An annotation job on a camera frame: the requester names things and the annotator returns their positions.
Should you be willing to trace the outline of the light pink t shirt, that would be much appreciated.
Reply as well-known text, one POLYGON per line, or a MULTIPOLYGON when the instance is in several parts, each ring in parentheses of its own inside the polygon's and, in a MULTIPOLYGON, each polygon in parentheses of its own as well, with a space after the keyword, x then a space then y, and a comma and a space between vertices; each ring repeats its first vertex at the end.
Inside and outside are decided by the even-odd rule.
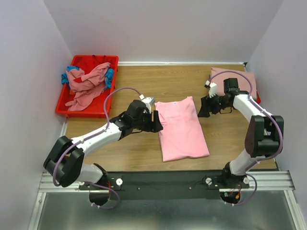
POLYGON ((155 108, 163 127, 159 139, 164 162, 210 155, 193 97, 177 102, 157 102, 155 108))

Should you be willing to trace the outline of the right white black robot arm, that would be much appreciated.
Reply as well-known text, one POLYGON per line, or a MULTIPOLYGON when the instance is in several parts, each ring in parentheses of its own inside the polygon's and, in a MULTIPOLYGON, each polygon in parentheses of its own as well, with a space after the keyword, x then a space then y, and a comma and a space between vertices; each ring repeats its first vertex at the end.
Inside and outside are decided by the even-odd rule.
POLYGON ((238 110, 249 122, 244 150, 235 160, 225 165, 221 175, 213 178, 215 186, 234 188, 246 179, 247 172, 257 163, 281 153, 284 119, 268 113, 247 91, 240 90, 236 78, 224 80, 223 96, 217 94, 215 83, 208 80, 205 87, 209 92, 201 99, 198 117, 210 117, 230 108, 238 110))

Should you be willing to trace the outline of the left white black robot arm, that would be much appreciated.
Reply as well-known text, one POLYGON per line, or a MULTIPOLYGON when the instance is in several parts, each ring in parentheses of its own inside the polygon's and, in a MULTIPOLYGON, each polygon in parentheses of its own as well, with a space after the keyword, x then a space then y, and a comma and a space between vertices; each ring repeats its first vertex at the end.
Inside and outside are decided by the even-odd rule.
POLYGON ((95 189, 107 185, 107 171, 99 164, 85 164, 84 159, 107 144, 139 133, 157 133, 163 129, 158 111, 152 109, 154 98, 134 100, 127 110, 108 120, 102 127, 76 138, 58 138, 43 163, 55 186, 68 187, 74 182, 91 184, 95 189))

